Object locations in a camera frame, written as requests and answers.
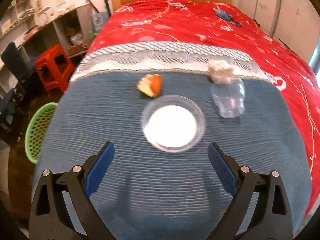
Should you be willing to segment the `clear plastic cup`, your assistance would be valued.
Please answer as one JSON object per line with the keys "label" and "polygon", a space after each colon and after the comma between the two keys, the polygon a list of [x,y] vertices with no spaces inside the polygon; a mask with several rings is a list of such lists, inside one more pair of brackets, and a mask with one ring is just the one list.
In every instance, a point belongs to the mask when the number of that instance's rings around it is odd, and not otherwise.
{"label": "clear plastic cup", "polygon": [[245,87],[241,79],[233,79],[228,84],[213,83],[210,91],[221,117],[237,118],[245,112]]}

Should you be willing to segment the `white round plastic lid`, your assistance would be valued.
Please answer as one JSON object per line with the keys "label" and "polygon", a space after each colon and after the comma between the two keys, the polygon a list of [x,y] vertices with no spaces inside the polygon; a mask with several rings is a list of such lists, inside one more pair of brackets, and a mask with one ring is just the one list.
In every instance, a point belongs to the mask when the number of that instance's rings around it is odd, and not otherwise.
{"label": "white round plastic lid", "polygon": [[181,95],[160,96],[146,105],[140,125],[144,137],[155,148],[180,153],[201,141],[206,120],[200,107]]}

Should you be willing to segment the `white tissue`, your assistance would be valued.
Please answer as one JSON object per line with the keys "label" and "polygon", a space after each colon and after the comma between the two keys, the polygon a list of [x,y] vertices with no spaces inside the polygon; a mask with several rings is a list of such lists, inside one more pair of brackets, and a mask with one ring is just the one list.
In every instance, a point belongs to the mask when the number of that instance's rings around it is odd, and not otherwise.
{"label": "white tissue", "polygon": [[218,85],[228,85],[234,79],[233,66],[225,60],[212,60],[208,63],[208,76]]}

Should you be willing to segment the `orange peel piece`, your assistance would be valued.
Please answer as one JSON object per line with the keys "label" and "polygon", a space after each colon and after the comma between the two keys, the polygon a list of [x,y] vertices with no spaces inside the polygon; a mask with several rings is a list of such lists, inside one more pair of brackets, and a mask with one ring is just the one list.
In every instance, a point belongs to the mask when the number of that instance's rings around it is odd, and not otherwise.
{"label": "orange peel piece", "polygon": [[137,83],[137,89],[151,98],[156,98],[162,91],[162,76],[146,74]]}

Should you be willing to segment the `blue striped blanket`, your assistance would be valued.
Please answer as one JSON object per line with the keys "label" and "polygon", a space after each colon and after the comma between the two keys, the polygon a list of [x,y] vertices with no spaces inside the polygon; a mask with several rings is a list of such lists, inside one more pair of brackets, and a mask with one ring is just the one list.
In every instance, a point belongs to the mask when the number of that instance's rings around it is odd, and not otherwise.
{"label": "blue striped blanket", "polygon": [[[258,72],[243,50],[202,44],[135,42],[88,53],[59,101],[34,184],[43,170],[66,172],[110,141],[114,159],[91,201],[114,236],[205,239],[232,200],[207,156],[208,145],[216,142],[254,172],[279,172],[297,229],[311,195],[302,136],[280,91],[260,78],[244,81],[244,114],[222,118],[206,71],[219,58]],[[136,84],[148,72],[161,73],[163,94],[184,96],[203,112],[206,129],[191,149],[164,152],[144,137],[141,116],[150,98]]]}

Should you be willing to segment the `dark blue chair near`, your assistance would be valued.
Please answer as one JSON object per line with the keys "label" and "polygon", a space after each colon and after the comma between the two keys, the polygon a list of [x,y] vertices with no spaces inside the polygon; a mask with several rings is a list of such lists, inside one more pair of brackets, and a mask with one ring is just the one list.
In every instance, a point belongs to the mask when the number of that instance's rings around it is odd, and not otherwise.
{"label": "dark blue chair near", "polygon": [[14,113],[14,105],[12,103],[12,97],[14,95],[15,89],[12,88],[7,92],[4,98],[1,98],[1,127],[4,130],[8,130],[10,128],[10,124],[7,121],[7,116],[12,115]]}

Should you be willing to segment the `dark blue chair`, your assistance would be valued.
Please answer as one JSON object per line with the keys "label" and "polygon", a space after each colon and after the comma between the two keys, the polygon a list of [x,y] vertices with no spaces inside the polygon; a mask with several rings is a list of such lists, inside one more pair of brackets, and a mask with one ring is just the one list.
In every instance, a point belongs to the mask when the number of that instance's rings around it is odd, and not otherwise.
{"label": "dark blue chair", "polygon": [[14,42],[7,45],[1,54],[1,60],[20,83],[25,82],[34,72],[33,63],[24,59]]}
{"label": "dark blue chair", "polygon": [[14,113],[14,105],[12,103],[12,97],[14,95],[15,89],[12,88],[7,92],[4,98],[1,98],[1,127],[4,130],[8,130],[10,128],[10,124],[7,121],[7,116],[12,115]]}

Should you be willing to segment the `red plastic stool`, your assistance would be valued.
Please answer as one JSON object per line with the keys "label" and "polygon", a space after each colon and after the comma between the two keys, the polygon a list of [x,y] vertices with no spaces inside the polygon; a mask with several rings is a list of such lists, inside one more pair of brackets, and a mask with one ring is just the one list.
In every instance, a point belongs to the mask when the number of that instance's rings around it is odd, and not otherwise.
{"label": "red plastic stool", "polygon": [[64,93],[75,66],[58,44],[45,51],[35,62],[35,70],[48,96]]}

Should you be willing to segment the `dark blue chair far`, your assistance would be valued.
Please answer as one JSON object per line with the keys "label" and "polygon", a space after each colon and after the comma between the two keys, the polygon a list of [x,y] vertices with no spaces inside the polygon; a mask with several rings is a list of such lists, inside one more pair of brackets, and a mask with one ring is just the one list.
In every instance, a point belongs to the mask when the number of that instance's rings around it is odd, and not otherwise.
{"label": "dark blue chair far", "polygon": [[24,59],[14,42],[7,45],[1,54],[1,60],[20,83],[25,82],[34,72],[33,63]]}

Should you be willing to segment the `white desk lamp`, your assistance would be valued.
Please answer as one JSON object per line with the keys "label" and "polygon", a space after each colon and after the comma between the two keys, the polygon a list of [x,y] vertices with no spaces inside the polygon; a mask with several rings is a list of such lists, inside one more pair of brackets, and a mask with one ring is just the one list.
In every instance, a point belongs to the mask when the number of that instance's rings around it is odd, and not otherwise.
{"label": "white desk lamp", "polygon": [[43,9],[41,9],[37,15],[39,16],[39,18],[41,18],[42,16],[44,17],[44,24],[47,24],[49,22],[49,16],[48,16],[48,11],[51,9],[50,6],[46,6]]}

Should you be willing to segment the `white wardrobe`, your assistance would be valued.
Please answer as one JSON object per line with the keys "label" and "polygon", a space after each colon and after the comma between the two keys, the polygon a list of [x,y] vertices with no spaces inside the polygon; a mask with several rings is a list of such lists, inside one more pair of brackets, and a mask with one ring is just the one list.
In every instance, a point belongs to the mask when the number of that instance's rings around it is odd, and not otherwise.
{"label": "white wardrobe", "polygon": [[319,53],[319,14],[309,0],[232,0],[271,38],[312,64]]}

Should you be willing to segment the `red bed quilt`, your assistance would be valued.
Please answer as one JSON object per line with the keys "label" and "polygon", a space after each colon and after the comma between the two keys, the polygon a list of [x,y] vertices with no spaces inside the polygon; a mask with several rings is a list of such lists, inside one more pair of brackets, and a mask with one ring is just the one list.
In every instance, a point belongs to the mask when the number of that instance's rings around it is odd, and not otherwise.
{"label": "red bed quilt", "polygon": [[[213,9],[228,12],[242,27],[219,18]],[[311,176],[309,207],[313,207],[319,196],[319,88],[305,61],[268,37],[237,7],[187,0],[140,0],[120,7],[89,51],[138,41],[206,44],[251,56],[280,90],[302,135]]]}

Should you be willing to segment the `black stick leaning left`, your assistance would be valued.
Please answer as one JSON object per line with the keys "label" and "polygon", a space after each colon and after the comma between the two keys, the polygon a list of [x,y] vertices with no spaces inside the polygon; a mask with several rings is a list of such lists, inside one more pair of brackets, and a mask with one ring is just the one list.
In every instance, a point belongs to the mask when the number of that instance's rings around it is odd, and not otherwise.
{"label": "black stick leaning left", "polygon": [[86,0],[86,2],[88,2],[92,7],[93,9],[95,10],[96,13],[99,13],[100,11],[97,9],[97,7],[93,4],[93,2],[91,0]]}

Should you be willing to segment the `black stick leaning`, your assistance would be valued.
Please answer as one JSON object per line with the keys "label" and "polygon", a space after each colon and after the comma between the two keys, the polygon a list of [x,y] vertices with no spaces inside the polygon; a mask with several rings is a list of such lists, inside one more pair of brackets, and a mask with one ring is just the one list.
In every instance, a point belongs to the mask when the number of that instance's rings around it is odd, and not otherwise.
{"label": "black stick leaning", "polygon": [[104,3],[105,3],[105,7],[106,7],[106,10],[107,10],[107,13],[108,13],[108,18],[111,17],[111,10],[110,10],[110,6],[109,6],[109,3],[108,3],[108,0],[104,0]]}
{"label": "black stick leaning", "polygon": [[96,13],[99,13],[100,11],[97,9],[97,7],[93,4],[93,2],[91,0],[86,0],[86,2],[88,2],[92,7],[93,9],[95,10]]}

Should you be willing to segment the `white wall shelf unit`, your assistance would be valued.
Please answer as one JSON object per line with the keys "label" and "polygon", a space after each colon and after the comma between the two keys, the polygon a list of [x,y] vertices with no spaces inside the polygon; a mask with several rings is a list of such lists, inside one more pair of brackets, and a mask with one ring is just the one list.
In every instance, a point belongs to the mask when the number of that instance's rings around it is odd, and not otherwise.
{"label": "white wall shelf unit", "polygon": [[1,18],[1,41],[9,35],[24,35],[35,26],[31,0],[13,0]]}

